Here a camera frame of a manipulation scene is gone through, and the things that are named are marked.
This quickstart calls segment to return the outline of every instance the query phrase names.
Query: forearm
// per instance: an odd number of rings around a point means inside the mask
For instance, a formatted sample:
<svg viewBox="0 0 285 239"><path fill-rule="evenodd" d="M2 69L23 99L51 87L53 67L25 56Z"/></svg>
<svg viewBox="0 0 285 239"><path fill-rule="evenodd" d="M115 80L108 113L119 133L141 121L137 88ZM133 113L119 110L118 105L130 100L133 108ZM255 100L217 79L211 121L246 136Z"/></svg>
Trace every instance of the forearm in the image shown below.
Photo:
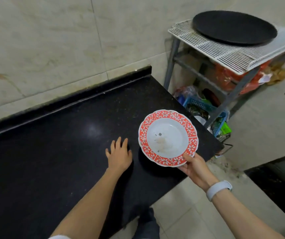
<svg viewBox="0 0 285 239"><path fill-rule="evenodd" d="M284 239L250 212L228 189L216 193L212 203L236 239Z"/></svg>
<svg viewBox="0 0 285 239"><path fill-rule="evenodd" d="M106 170L97 184L75 205L51 236L96 239L106 219L119 174Z"/></svg>

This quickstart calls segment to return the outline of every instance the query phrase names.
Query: white plate center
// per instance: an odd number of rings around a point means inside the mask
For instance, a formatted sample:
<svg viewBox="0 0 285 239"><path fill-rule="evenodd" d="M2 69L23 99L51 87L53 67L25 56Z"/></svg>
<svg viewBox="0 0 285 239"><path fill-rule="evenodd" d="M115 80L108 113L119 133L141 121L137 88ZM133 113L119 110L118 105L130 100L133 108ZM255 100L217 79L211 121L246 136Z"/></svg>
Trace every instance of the white plate center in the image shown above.
<svg viewBox="0 0 285 239"><path fill-rule="evenodd" d="M147 142L151 150L164 158L181 155L188 147L189 138L184 127L170 118L155 120L148 128Z"/></svg>

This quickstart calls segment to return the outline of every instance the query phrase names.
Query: wristband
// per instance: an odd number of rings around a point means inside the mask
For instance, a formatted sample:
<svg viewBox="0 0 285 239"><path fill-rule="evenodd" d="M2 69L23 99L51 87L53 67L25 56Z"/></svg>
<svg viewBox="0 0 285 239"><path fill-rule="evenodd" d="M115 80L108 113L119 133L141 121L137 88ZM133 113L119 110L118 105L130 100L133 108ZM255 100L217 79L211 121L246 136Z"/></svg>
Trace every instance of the wristband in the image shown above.
<svg viewBox="0 0 285 239"><path fill-rule="evenodd" d="M220 190L223 190L223 189L229 189L230 191L232 191L232 185L228 181L226 181L226 180L220 181L220 182L212 185L210 187L210 189L208 189L208 191L206 192L206 197L211 202L213 196L217 192L219 192Z"/></svg>

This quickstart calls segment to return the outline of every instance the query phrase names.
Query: person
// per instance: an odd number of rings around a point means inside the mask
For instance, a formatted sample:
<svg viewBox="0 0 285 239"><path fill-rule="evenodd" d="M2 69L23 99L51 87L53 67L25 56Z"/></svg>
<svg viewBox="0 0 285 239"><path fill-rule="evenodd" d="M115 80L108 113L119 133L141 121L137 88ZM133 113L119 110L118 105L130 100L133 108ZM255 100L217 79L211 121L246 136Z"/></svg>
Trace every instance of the person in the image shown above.
<svg viewBox="0 0 285 239"><path fill-rule="evenodd" d="M132 162L132 152L127 151L127 144L126 138L121 145L119 137L116 142L112 142L110 152L106 149L108 168L105 174L61 221L52 233L51 239L97 239L99 237L116 183ZM184 159L187 163L179 169L205 192L219 183L201 156L195 154L194 157L190 157L184 154ZM229 189L222 189L215 193L212 203L236 239L284 239L281 234L251 213ZM148 210L140 216L134 238L159 238L159 226L155 225L157 224L153 211Z"/></svg>

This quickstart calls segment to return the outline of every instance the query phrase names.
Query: white wire rack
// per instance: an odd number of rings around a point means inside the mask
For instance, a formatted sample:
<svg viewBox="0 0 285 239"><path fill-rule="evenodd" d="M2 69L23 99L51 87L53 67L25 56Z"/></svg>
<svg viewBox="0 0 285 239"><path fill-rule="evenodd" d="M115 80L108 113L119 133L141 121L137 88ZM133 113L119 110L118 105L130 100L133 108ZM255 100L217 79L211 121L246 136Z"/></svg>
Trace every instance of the white wire rack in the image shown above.
<svg viewBox="0 0 285 239"><path fill-rule="evenodd" d="M277 37L266 45L238 47L209 40L191 25L192 20L186 20L173 25L168 32L238 75L285 52L285 27L276 26Z"/></svg>

